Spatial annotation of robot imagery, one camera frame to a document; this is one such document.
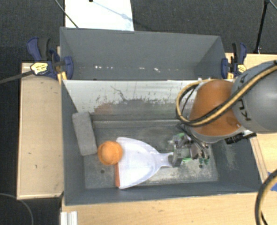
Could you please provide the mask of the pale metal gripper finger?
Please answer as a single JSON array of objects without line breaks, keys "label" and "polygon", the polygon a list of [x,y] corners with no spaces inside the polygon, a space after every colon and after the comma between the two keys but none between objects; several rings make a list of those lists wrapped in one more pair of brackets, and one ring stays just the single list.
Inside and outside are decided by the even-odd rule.
[{"label": "pale metal gripper finger", "polygon": [[181,165],[182,160],[183,156],[181,154],[181,150],[174,151],[172,156],[172,166],[179,167]]},{"label": "pale metal gripper finger", "polygon": [[177,137],[172,138],[171,140],[168,141],[168,144],[173,150],[176,150],[179,147],[179,139]]}]

